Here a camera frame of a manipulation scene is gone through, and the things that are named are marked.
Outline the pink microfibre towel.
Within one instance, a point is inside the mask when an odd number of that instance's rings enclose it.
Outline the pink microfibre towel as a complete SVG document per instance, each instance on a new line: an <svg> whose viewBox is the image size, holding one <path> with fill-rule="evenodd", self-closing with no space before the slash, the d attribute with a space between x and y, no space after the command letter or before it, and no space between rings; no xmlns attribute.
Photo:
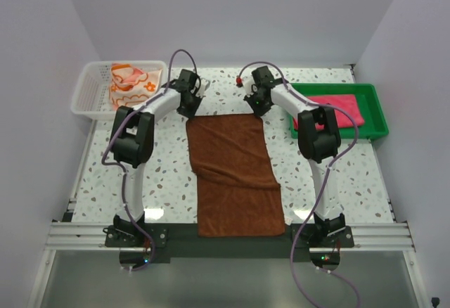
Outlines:
<svg viewBox="0 0 450 308"><path fill-rule="evenodd" d="M338 95L320 95L309 96L309 99L315 103L330 104L348 113L356 122L358 127L365 124L365 120L360 112L356 96L352 94L338 94ZM353 127L351 120L342 114L340 111L335 111L337 125L339 129L350 129Z"/></svg>

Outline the brown towel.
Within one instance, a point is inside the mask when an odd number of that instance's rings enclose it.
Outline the brown towel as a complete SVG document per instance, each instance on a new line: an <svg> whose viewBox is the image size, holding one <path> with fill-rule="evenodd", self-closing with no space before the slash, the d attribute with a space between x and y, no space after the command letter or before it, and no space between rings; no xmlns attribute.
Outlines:
<svg viewBox="0 0 450 308"><path fill-rule="evenodd" d="M281 186L252 114L197 116L186 123L197 178L201 237L271 237L285 232Z"/></svg>

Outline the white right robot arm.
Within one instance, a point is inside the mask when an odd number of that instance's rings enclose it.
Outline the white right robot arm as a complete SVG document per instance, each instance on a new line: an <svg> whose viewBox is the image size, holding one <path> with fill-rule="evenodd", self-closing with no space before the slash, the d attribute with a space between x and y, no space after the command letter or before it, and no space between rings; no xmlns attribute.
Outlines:
<svg viewBox="0 0 450 308"><path fill-rule="evenodd" d="M253 70L248 79L237 77L236 85L244 88L244 100L256 116L265 115L277 105L297 118L297 142L311 168L316 194L314 227L309 239L324 247L331 245L345 229L337 182L331 176L330 166L341 144L335 110L311 101L283 78L276 79L267 66Z"/></svg>

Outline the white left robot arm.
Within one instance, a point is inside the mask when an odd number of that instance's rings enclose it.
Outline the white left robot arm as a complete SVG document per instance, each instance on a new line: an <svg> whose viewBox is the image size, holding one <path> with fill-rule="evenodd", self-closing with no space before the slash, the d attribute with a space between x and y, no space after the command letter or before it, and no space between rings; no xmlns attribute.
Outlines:
<svg viewBox="0 0 450 308"><path fill-rule="evenodd" d="M183 69L154 96L134 107L121 106L115 113L106 152L112 153L110 164L118 166L123 177L122 209L113 227L130 246L153 241L145 229L143 173L154 149L155 124L172 111L188 119L195 117L207 88L197 72Z"/></svg>

